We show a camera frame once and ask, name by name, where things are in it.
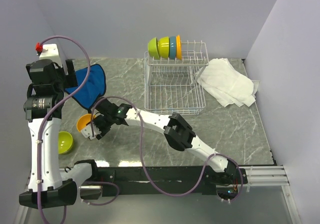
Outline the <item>blue shallow bowl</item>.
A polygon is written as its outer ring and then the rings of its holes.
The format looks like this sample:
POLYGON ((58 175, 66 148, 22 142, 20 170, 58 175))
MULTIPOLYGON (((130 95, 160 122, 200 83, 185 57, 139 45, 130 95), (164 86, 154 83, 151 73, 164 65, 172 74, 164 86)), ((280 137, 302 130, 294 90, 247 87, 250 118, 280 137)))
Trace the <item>blue shallow bowl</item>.
POLYGON ((174 60, 176 58, 177 55, 177 38, 176 36, 171 36, 169 37, 169 59, 174 60))

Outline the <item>white wire dish rack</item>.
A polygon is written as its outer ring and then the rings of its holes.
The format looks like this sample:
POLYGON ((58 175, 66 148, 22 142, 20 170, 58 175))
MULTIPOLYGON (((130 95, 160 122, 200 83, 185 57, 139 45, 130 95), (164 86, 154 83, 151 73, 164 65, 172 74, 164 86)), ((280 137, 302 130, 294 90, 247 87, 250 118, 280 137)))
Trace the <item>white wire dish rack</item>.
POLYGON ((201 74, 209 65, 206 43, 181 43, 182 59, 155 60, 144 53, 144 108, 156 114, 199 114, 206 106, 201 74))

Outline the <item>orange shallow bowl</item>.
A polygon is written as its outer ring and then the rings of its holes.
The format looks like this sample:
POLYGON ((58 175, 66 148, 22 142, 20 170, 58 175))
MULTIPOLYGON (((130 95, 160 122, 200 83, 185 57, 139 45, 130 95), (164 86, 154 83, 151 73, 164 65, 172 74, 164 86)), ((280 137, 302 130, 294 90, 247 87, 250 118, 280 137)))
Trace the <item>orange shallow bowl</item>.
POLYGON ((180 35, 176 36, 176 58, 182 60, 182 49, 181 49, 181 38, 180 35))

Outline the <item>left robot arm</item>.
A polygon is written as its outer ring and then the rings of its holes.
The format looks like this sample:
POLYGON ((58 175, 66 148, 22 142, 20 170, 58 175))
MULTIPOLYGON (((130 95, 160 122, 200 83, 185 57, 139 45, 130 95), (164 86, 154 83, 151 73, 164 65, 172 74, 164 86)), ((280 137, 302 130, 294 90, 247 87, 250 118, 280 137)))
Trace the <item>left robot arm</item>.
POLYGON ((19 204, 33 209, 73 205, 79 187, 100 179, 96 162, 77 161, 68 172, 59 168, 59 131, 62 107, 53 107, 64 97, 66 75, 50 59, 26 65, 31 79, 24 103, 25 118, 31 136, 31 176, 27 191, 19 195, 19 204))

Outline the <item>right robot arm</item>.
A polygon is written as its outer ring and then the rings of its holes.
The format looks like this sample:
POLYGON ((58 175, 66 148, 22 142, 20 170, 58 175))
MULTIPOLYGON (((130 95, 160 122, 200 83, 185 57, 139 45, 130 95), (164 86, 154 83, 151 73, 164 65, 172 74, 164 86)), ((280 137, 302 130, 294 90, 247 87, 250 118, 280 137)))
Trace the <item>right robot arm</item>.
POLYGON ((92 110, 100 112, 99 116, 91 119, 92 124, 100 130, 100 136, 104 136, 113 124, 139 126, 141 135, 144 128, 150 129, 163 134, 174 150, 189 152, 204 161, 204 166, 210 166, 220 178, 218 184, 245 183, 236 161, 203 142, 182 115, 176 112, 170 115, 155 114, 136 108, 124 98, 122 100, 125 104, 117 106, 104 97, 93 106, 92 110))

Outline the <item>green shallow bowl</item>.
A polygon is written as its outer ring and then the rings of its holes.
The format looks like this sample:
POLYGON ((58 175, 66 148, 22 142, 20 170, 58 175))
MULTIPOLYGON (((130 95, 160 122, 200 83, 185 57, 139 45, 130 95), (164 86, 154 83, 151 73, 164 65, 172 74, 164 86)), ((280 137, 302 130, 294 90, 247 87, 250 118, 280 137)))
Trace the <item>green shallow bowl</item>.
POLYGON ((168 36, 162 37, 158 40, 158 53, 159 56, 163 59, 168 59, 169 58, 169 53, 170 53, 170 38, 168 36))

